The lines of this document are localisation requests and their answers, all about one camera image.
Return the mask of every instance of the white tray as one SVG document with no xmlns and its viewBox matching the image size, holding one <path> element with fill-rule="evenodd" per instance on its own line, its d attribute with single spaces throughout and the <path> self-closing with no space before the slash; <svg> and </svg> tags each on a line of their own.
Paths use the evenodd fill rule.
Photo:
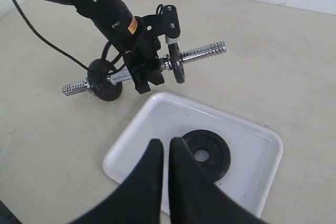
<svg viewBox="0 0 336 224">
<path fill-rule="evenodd" d="M 151 96 L 104 158 L 105 173 L 118 183 L 132 172 L 149 140 L 164 145 L 161 209 L 169 214 L 167 190 L 169 143 L 192 130 L 220 135 L 231 151 L 231 165 L 216 185 L 234 201 L 260 217 L 282 156 L 283 145 L 274 132 L 170 93 Z"/>
</svg>

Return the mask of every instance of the orange label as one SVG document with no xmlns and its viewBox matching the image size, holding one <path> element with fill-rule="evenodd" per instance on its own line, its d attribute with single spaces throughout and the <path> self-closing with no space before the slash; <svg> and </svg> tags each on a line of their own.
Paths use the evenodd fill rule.
<svg viewBox="0 0 336 224">
<path fill-rule="evenodd" d="M 128 31 L 130 31 L 131 34 L 134 34 L 135 31 L 137 30 L 137 27 L 138 27 L 138 21 L 136 20 L 136 18 L 133 17 L 132 22 L 128 27 Z"/>
</svg>

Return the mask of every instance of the weight plate hole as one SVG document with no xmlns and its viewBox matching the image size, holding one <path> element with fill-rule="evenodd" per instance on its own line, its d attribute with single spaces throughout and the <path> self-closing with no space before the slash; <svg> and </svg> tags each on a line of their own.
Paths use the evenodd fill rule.
<svg viewBox="0 0 336 224">
<path fill-rule="evenodd" d="M 198 162 L 205 162 L 209 159 L 209 157 L 210 157 L 210 153 L 207 152 L 206 150 L 198 150 L 194 155 L 194 158 Z"/>
</svg>

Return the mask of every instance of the table surface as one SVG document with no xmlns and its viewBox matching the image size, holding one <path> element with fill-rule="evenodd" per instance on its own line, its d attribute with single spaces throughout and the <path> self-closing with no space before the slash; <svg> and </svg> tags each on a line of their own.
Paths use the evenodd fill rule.
<svg viewBox="0 0 336 224">
<path fill-rule="evenodd" d="M 280 135 L 284 155 L 264 220 L 334 223 L 336 16 L 244 0 L 124 1 L 137 16 L 176 5 L 182 50 L 225 40 L 227 53 L 185 66 L 183 85 L 166 72 L 151 93 L 137 94 L 129 81 L 106 103 L 64 96 L 62 86 L 86 72 L 36 38 L 18 12 L 0 19 L 0 199 L 13 213 L 24 224 L 65 223 L 97 205 L 118 186 L 102 170 L 106 152 L 151 94 L 168 91 Z M 105 38 L 73 7 L 29 0 L 23 10 L 85 64 L 100 57 Z"/>
</svg>

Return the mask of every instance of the chrome threaded rod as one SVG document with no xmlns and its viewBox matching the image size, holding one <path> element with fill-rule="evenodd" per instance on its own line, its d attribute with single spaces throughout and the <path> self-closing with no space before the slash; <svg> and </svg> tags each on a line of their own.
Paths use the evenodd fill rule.
<svg viewBox="0 0 336 224">
<path fill-rule="evenodd" d="M 88 80 L 78 81 L 63 87 L 63 94 L 66 96 L 83 93 L 90 89 Z"/>
<path fill-rule="evenodd" d="M 209 44 L 204 47 L 199 47 L 186 52 L 181 53 L 181 58 L 184 64 L 202 60 L 214 55 L 220 55 L 226 52 L 224 41 Z"/>
<path fill-rule="evenodd" d="M 186 52 L 180 53 L 183 64 L 190 63 L 193 61 L 202 60 L 209 58 L 214 55 L 220 55 L 226 52 L 226 47 L 224 41 L 217 43 L 209 44 L 204 47 L 199 47 L 192 49 Z M 160 70 L 172 70 L 172 64 L 169 58 L 160 59 Z M 119 82 L 132 79 L 131 74 L 128 72 L 127 68 L 124 68 L 122 71 L 110 75 L 107 77 L 107 80 L 116 85 Z M 66 96 L 83 93 L 90 90 L 90 84 L 87 80 L 78 81 L 63 87 L 63 94 Z"/>
</svg>

